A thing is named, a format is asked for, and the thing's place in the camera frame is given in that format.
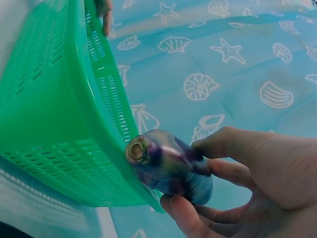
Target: white shell pattern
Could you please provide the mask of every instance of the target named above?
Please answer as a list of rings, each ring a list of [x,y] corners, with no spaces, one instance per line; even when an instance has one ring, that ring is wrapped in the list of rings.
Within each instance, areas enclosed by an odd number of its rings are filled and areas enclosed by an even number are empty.
[[[205,25],[206,22],[205,21],[201,21],[201,22],[197,22],[197,23],[192,23],[190,24],[189,28],[196,28],[196,27],[201,27],[203,25]]]
[[[206,100],[209,92],[218,88],[220,84],[201,73],[189,75],[184,82],[184,92],[193,101]]]
[[[130,105],[139,134],[159,127],[159,120],[145,111],[145,104]]]
[[[277,57],[281,58],[284,63],[292,61],[292,53],[285,45],[281,43],[273,44],[273,52]]]
[[[243,15],[243,16],[259,17],[258,15],[254,15],[254,14],[250,11],[250,9],[249,9],[248,7],[246,7],[246,8],[244,9],[244,11],[242,12],[242,15]]]
[[[279,21],[279,26],[289,34],[298,35],[293,21]]]
[[[196,140],[204,139],[218,131],[224,118],[224,114],[204,116],[201,118],[199,125],[194,128],[191,143]]]
[[[127,84],[128,84],[126,74],[127,74],[127,71],[129,70],[129,68],[130,68],[130,66],[118,65],[118,71],[119,71],[119,74],[120,74],[120,77],[121,77],[121,80],[122,80],[124,87],[127,86]]]
[[[159,43],[158,48],[168,53],[184,53],[185,48],[188,46],[190,42],[191,40],[185,37],[168,37]]]
[[[279,109],[289,107],[294,102],[292,92],[285,91],[270,81],[261,87],[260,98],[270,107]]]
[[[121,51],[128,51],[133,48],[136,48],[140,44],[140,42],[141,41],[138,40],[137,36],[130,36],[126,38],[124,41],[122,41],[121,43],[119,43],[117,48]]]
[[[138,0],[124,0],[124,4],[122,6],[122,9],[126,9],[129,7],[132,7],[133,4],[137,3]]]
[[[283,13],[280,13],[280,12],[271,12],[271,14],[272,15],[274,15],[274,16],[284,16],[284,14]]]
[[[306,53],[314,60],[317,61],[317,49],[314,47],[307,47],[306,46]]]
[[[139,229],[132,238],[147,238],[147,235],[145,234],[143,229]]]
[[[208,4],[208,12],[210,14],[226,18],[229,15],[228,7],[228,0],[212,0]]]
[[[317,84],[317,74],[306,75],[305,79]]]
[[[245,24],[245,23],[239,23],[239,22],[229,22],[229,25],[235,27],[235,28],[240,28],[244,26],[252,26],[251,24]]]

